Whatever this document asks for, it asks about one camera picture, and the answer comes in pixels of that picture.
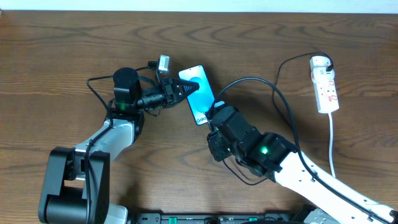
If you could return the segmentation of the blue Galaxy smartphone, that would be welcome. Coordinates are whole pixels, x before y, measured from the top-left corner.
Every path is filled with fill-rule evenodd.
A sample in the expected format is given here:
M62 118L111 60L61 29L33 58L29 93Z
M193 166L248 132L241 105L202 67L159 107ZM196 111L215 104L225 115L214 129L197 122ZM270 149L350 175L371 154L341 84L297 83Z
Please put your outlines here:
M208 120L205 113L210 109L215 97L207 79L205 69L202 65L197 65L195 67L179 71L178 76L182 80L199 84L199 89L189 95L187 100L195 123L199 126L207 123Z

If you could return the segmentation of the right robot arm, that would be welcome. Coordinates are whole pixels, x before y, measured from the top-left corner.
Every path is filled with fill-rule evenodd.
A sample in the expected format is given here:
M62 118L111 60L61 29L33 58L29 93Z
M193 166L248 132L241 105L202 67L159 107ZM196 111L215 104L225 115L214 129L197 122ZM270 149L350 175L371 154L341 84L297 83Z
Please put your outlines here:
M206 117L213 127L207 141L216 161L234 156L252 174L300 194L339 223L397 223L397 210L334 178L283 136L260 133L235 107L210 109Z

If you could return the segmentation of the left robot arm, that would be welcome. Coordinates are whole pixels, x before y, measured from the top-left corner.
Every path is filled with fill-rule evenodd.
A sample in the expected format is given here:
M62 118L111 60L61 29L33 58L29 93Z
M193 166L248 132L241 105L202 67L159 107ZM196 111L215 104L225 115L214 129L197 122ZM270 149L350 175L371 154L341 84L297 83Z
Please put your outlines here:
M114 98L104 103L101 129L49 155L39 202L42 223L133 223L130 211L110 203L110 165L142 132L144 115L171 108L199 89L197 82L142 77L124 67L110 76Z

